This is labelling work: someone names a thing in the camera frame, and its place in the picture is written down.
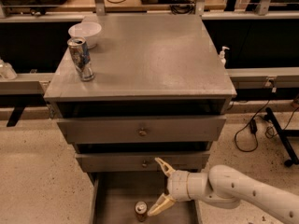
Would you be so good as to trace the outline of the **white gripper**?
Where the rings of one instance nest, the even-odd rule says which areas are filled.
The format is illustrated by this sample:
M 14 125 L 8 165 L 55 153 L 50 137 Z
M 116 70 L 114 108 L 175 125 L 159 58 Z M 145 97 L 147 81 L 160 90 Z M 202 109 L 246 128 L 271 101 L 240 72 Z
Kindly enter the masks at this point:
M 155 158 L 160 165 L 163 173 L 168 177 L 168 195 L 162 194 L 156 203 L 148 211 L 148 216 L 153 217 L 172 207 L 176 202 L 187 202 L 188 194 L 188 175 L 187 171 L 176 170 L 161 158 Z

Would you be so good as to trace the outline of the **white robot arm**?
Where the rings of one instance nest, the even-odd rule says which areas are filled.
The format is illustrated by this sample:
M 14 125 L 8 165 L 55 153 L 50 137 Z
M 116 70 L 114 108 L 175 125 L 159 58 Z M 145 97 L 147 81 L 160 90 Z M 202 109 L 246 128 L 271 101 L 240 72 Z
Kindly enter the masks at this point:
M 162 194 L 148 211 L 157 216 L 177 202 L 200 200 L 223 209 L 251 203 L 284 224 L 299 224 L 299 196 L 259 182 L 226 165 L 213 166 L 208 173 L 175 170 L 155 158 L 167 177 L 167 194 Z

